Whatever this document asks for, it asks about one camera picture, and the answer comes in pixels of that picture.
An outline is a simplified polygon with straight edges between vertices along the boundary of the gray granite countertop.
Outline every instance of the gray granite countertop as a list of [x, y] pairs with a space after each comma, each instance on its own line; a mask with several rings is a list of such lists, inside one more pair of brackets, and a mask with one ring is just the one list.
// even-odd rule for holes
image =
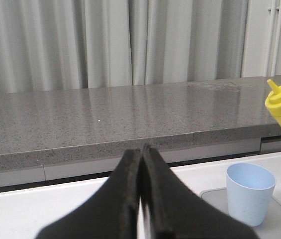
[[266, 79], [0, 94], [0, 171], [281, 135]]

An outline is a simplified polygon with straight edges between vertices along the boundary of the gray tray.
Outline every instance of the gray tray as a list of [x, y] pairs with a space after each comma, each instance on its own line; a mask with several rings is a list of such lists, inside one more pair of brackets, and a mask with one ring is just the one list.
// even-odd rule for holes
[[[225, 188], [203, 191], [201, 197], [218, 210], [228, 214]], [[281, 205], [274, 198], [270, 201], [263, 223], [253, 229], [261, 239], [281, 239]]]

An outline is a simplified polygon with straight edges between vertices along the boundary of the light blue plastic cup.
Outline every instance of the light blue plastic cup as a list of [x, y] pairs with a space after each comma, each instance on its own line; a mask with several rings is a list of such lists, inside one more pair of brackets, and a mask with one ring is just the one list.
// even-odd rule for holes
[[267, 169], [251, 163], [236, 163], [228, 167], [226, 187], [229, 215], [251, 227], [265, 218], [276, 184]]

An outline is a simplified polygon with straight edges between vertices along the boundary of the bottle nozzle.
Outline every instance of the bottle nozzle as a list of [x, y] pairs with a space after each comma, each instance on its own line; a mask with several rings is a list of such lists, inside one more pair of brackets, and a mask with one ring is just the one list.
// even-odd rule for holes
[[278, 93], [281, 92], [281, 89], [278, 87], [278, 85], [275, 84], [275, 82], [272, 81], [271, 79], [268, 79], [268, 84], [269, 84], [270, 88], [273, 90], [274, 95], [277, 95]]

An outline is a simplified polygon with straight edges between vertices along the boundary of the white pipe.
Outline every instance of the white pipe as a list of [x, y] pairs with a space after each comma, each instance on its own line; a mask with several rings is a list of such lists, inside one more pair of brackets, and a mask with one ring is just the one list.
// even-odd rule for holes
[[272, 44], [275, 9], [276, 9], [276, 0], [272, 0], [270, 22], [269, 22], [269, 32], [268, 32], [268, 39], [267, 39], [267, 43], [266, 43], [264, 69], [263, 69], [264, 77], [268, 76], [268, 67], [269, 67], [270, 51], [271, 51], [271, 44]]
[[280, 0], [280, 6], [279, 6], [278, 25], [277, 25], [277, 29], [276, 29], [276, 35], [275, 35], [271, 76], [275, 75], [276, 62], [278, 59], [278, 52], [279, 52], [280, 36], [281, 36], [281, 0]]

